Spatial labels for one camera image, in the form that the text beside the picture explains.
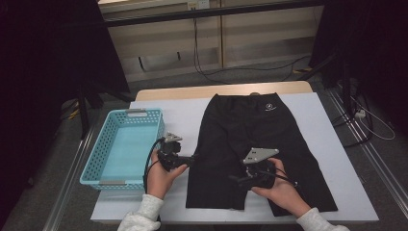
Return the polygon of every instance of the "wooden table edge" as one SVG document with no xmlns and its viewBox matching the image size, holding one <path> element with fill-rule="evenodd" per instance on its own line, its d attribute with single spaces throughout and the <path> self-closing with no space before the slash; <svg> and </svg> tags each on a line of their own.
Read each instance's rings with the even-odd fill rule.
<svg viewBox="0 0 408 231">
<path fill-rule="evenodd" d="M 202 87 L 185 87 L 172 89 L 140 90 L 136 96 L 138 101 L 211 98 L 216 93 L 220 95 L 249 95 L 252 92 L 260 94 L 278 93 L 310 93 L 313 92 L 306 81 L 258 83 L 240 85 L 217 85 Z"/>
</svg>

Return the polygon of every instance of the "cable on wall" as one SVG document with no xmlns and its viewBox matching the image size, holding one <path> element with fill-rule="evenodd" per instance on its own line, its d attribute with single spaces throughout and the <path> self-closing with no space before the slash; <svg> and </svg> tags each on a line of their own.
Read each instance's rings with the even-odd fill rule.
<svg viewBox="0 0 408 231">
<path fill-rule="evenodd" d="M 201 64 L 200 64 L 200 60 L 199 60 L 199 54 L 198 54 L 198 29 L 197 29 L 197 20 L 196 18 L 193 19 L 193 23 L 194 23 L 194 67 L 195 70 L 197 71 L 197 73 L 203 75 L 207 80 L 212 81 L 212 82 L 217 82 L 217 83 L 221 83 L 221 84 L 225 84 L 225 85 L 230 85 L 230 83 L 226 83 L 223 81 L 219 81 L 219 80 L 214 80 L 214 79 L 210 79 L 208 76 L 209 75 L 214 75 L 223 71 L 228 71 L 228 70 L 276 70 L 276 69 L 282 69 L 285 67 L 290 66 L 291 67 L 291 71 L 290 73 L 283 78 L 282 80 L 280 80 L 280 82 L 283 82 L 285 80 L 287 80 L 289 77 L 291 77 L 292 73 L 293 73 L 293 66 L 301 61 L 304 60 L 306 58 L 310 58 L 311 56 L 303 56 L 301 58 L 298 58 L 296 60 L 294 60 L 293 62 L 290 62 L 289 64 L 284 64 L 282 66 L 277 66 L 277 67 L 271 67 L 271 68 L 253 68 L 253 67 L 234 67 L 234 68 L 225 68 L 225 69 L 221 69 L 221 70 L 216 70 L 214 72 L 204 72 L 201 68 Z"/>
</svg>

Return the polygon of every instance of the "forearm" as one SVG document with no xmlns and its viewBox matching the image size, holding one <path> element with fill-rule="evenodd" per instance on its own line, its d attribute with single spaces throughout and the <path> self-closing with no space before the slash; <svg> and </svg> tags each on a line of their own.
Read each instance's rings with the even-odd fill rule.
<svg viewBox="0 0 408 231">
<path fill-rule="evenodd" d="M 321 216 L 317 208 L 309 210 L 306 214 L 296 220 L 305 231 L 348 231 L 348 228 L 330 224 Z"/>
<path fill-rule="evenodd" d="M 153 195 L 144 194 L 137 212 L 130 212 L 120 223 L 118 231 L 150 231 L 157 230 L 157 220 L 164 202 Z"/>
</svg>

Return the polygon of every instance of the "logo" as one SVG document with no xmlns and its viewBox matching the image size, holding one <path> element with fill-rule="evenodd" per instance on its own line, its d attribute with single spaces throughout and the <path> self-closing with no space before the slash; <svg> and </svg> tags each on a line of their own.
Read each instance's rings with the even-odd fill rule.
<svg viewBox="0 0 408 231">
<path fill-rule="evenodd" d="M 276 107 L 273 107 L 272 104 L 266 104 L 265 107 L 266 107 L 265 111 L 267 111 L 267 112 L 276 109 Z"/>
</svg>

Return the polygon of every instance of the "hand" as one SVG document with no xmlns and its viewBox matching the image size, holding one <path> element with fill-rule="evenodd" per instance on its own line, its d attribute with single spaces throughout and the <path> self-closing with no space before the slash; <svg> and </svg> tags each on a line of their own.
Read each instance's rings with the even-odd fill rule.
<svg viewBox="0 0 408 231">
<path fill-rule="evenodd" d="M 285 171 L 282 161 L 274 158 L 269 158 L 268 160 L 274 163 L 277 169 Z M 279 170 L 276 170 L 276 174 L 287 177 Z M 252 187 L 251 190 L 258 195 L 270 199 L 276 205 L 288 210 L 297 218 L 300 218 L 311 209 L 310 206 L 300 197 L 299 193 L 297 193 L 296 189 L 291 183 L 279 178 L 275 178 L 275 183 L 271 189 Z"/>
<path fill-rule="evenodd" d="M 157 161 L 159 161 L 159 157 L 157 156 L 157 150 L 154 150 L 151 156 L 151 163 Z M 182 165 L 171 172 L 168 172 L 162 167 L 160 162 L 154 164 L 147 176 L 147 194 L 164 199 L 167 191 L 171 188 L 174 179 L 181 175 L 187 167 L 187 165 Z"/>
</svg>

